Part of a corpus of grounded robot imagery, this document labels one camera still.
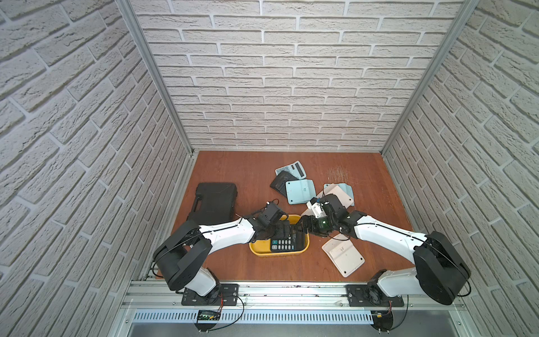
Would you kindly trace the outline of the yellow storage box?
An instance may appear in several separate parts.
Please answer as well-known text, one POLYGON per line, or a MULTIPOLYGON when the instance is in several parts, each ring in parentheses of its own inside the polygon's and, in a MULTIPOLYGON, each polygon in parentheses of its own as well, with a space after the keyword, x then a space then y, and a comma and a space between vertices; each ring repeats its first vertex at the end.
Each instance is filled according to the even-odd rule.
MULTIPOLYGON (((297 227, 297 229, 301 229, 301 227, 299 225, 299 222, 300 222, 300 216, 299 215, 290 215, 286 220, 288 220, 291 225, 295 225, 297 227)), ((304 251, 306 251, 310 246, 309 235, 307 233, 305 233, 305 234, 306 234, 306 239, 307 239, 306 247, 302 251, 299 251, 299 252, 294 252, 294 253, 272 253, 270 251, 270 243, 271 243, 270 240, 257 241, 255 243, 250 243, 249 247, 250 247, 251 252, 254 253, 255 255, 259 256, 259 257, 275 257, 275 256, 298 255, 298 254, 301 254, 304 251)))

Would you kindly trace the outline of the pink calculator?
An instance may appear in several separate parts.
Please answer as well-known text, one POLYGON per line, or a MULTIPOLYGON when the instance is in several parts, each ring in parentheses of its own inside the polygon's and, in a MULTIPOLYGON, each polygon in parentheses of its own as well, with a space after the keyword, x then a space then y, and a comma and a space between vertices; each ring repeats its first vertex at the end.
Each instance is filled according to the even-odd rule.
POLYGON ((344 209, 355 205, 352 188, 344 183, 326 184, 324 189, 310 201, 307 202, 307 210, 301 216, 315 216, 316 218, 327 217, 330 212, 336 209, 331 206, 331 202, 337 199, 344 209))

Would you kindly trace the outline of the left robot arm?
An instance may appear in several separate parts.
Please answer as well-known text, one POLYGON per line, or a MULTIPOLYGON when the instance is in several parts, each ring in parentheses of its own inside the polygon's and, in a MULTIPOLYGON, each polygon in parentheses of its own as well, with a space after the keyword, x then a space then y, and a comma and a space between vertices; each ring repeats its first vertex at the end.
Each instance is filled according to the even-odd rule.
POLYGON ((171 291, 186 288, 206 296, 218 285, 213 274, 203 267, 207 257, 237 244, 271 239, 279 233, 283 218, 283 213, 260 214, 211 226, 189 220, 155 250, 153 261, 171 291))

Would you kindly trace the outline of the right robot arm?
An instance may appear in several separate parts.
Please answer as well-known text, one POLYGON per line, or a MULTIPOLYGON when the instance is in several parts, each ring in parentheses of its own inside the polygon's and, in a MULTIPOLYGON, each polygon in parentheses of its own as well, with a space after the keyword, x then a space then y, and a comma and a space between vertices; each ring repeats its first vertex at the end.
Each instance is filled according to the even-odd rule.
POLYGON ((392 251, 414 267, 380 270, 369 281, 369 291, 379 299, 403 295, 426 295, 449 306, 469 284, 470 268, 447 237, 437 231, 416 233, 395 227, 360 211, 340 211, 325 217, 304 215, 298 225, 306 232, 327 237, 337 230, 356 240, 371 242, 392 251))

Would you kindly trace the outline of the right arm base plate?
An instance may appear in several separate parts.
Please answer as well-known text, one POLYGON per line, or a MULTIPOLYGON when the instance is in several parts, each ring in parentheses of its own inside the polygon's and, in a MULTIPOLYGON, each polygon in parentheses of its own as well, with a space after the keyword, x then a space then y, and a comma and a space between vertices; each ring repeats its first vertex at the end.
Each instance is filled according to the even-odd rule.
POLYGON ((350 307, 388 308, 392 306, 401 308, 405 306, 402 297, 388 297, 376 285, 347 284, 345 290, 350 307))

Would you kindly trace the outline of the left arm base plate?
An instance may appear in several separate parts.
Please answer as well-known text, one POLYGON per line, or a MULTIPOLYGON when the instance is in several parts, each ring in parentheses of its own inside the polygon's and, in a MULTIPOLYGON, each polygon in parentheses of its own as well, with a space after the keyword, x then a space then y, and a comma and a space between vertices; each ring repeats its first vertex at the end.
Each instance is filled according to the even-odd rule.
POLYGON ((184 289, 183 306, 236 306, 239 285, 234 283, 218 284, 206 296, 200 296, 191 289, 184 289))

